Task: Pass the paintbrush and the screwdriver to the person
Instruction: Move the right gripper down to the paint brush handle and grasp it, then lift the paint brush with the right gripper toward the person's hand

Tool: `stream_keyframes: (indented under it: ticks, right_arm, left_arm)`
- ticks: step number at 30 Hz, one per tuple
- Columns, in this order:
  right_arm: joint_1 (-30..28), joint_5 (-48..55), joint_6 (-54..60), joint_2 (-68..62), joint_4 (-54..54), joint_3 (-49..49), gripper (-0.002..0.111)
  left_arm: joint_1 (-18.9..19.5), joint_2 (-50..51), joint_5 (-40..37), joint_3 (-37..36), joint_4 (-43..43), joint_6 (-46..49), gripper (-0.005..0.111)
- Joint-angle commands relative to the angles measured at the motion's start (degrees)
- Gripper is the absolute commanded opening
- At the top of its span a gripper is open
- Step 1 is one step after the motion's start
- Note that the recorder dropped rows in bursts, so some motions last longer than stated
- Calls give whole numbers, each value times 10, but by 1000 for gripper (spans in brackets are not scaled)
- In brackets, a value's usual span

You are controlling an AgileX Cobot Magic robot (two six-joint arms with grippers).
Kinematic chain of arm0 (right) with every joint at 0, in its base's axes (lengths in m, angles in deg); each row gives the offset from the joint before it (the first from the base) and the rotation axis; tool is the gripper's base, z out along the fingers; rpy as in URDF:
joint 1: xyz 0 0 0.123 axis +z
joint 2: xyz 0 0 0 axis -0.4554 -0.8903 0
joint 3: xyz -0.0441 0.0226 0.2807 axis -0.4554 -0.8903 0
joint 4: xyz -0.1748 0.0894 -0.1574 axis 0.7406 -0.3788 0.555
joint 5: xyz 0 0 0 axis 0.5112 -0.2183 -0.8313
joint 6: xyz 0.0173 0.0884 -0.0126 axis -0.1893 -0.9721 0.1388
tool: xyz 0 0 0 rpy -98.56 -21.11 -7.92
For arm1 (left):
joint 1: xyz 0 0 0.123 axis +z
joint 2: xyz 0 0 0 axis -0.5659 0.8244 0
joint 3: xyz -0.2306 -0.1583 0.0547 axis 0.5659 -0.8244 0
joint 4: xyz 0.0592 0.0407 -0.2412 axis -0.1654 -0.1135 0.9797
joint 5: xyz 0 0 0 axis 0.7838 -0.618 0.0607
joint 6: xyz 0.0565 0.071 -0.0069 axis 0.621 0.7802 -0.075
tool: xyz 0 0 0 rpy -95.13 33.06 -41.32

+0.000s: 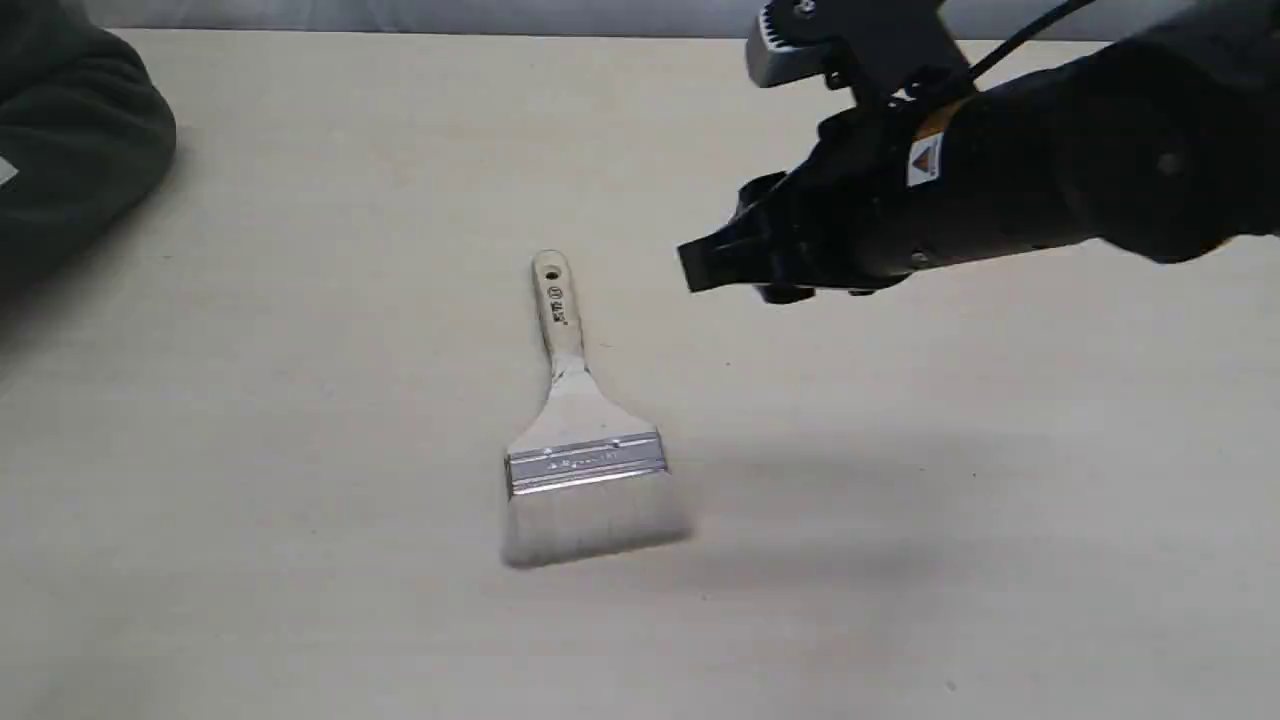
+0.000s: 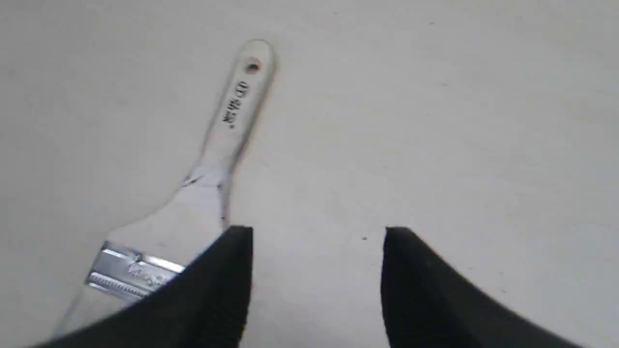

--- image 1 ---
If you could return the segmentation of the dark green sleeved forearm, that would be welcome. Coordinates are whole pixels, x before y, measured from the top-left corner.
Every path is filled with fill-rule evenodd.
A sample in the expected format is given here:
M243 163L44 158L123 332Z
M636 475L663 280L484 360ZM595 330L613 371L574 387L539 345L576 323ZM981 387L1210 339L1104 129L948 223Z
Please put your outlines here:
M64 1L1 6L3 288L51 273L165 181L175 114L142 56Z

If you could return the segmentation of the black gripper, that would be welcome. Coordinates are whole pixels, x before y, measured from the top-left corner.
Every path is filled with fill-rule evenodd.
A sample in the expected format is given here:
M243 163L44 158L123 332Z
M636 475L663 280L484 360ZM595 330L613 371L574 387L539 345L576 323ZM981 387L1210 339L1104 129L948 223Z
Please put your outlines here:
M739 192L735 225L681 243L691 293L749 286L768 304L868 296L961 261L961 199L945 179L960 108L891 100L840 111L791 170Z

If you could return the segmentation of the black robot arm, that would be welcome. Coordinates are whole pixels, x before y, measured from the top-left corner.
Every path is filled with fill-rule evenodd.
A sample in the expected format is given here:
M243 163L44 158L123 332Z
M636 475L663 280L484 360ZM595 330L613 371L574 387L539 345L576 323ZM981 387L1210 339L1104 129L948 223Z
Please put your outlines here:
M972 63L938 1L771 1L762 88L820 77L852 106L792 170L684 243L687 288L768 304L1102 240L1158 264L1277 233L1277 4L1197 1L1098 51L979 88L1065 1Z

